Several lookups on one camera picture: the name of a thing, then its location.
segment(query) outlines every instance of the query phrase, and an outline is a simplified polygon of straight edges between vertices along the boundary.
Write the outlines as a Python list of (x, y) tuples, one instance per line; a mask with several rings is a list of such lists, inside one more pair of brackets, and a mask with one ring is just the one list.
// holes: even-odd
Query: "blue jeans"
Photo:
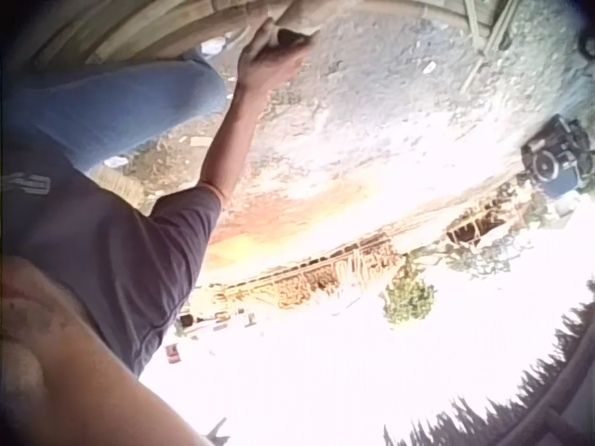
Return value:
[(19, 80), (3, 100), (3, 133), (52, 146), (85, 172), (191, 118), (219, 111), (226, 89), (197, 52), (184, 60), (84, 67)]

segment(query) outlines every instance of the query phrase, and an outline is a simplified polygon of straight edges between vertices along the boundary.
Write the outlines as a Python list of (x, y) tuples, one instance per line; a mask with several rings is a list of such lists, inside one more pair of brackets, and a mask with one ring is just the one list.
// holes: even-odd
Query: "white logo print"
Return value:
[(18, 172), (2, 176), (2, 192), (19, 189), (33, 195), (48, 195), (51, 179), (41, 175)]

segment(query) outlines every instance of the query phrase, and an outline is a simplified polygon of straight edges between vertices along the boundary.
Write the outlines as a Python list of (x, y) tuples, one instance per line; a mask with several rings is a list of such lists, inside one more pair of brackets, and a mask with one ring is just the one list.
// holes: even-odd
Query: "dirt ground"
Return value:
[[(203, 281), (237, 282), (395, 222), (403, 250), (439, 235), (460, 205), (519, 170), (520, 144), (552, 114), (588, 112), (594, 69), (576, 53), (577, 26), (562, 0), (522, 2), (512, 47), (461, 94), (477, 60), (466, 32), (364, 12), (336, 18), (298, 77), (272, 94)], [(238, 51), (213, 61), (229, 98)], [(181, 125), (125, 168), (143, 183), (145, 211), (193, 184), (221, 116)]]

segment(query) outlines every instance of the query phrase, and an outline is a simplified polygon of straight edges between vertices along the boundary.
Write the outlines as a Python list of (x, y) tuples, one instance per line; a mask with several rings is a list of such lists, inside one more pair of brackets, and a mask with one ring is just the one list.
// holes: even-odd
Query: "gray t-shirt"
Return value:
[(150, 216), (57, 153), (2, 153), (2, 252), (70, 289), (110, 350), (140, 375), (193, 288), (220, 213), (207, 188), (159, 199)]

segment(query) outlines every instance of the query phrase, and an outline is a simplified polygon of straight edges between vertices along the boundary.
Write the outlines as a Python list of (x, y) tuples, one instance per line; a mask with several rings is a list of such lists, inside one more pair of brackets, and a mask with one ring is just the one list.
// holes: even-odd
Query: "shrub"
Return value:
[(408, 256), (384, 292), (384, 316), (390, 323), (425, 319), (434, 304), (434, 287), (427, 285)]

